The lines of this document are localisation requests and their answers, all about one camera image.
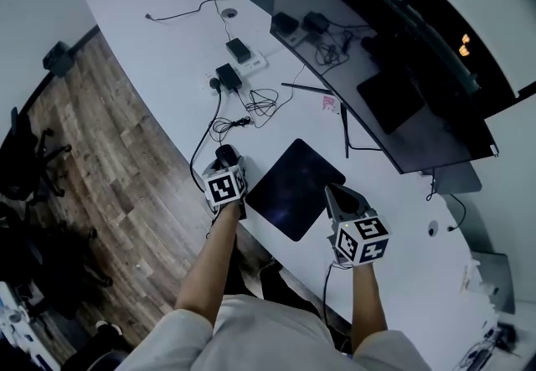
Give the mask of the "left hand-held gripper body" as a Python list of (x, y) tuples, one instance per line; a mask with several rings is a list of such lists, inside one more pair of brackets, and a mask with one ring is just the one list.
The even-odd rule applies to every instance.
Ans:
[(219, 170), (209, 173), (207, 168), (202, 173), (204, 195), (217, 218), (221, 209), (232, 202), (242, 202), (248, 192), (245, 170), (236, 164), (224, 167), (219, 160)]

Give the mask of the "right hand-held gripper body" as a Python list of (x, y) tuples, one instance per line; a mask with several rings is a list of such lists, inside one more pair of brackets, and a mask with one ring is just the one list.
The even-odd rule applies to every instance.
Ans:
[(332, 226), (332, 234), (327, 239), (338, 265), (371, 264), (381, 259), (386, 251), (389, 227), (364, 199), (365, 209), (362, 213), (327, 213)]

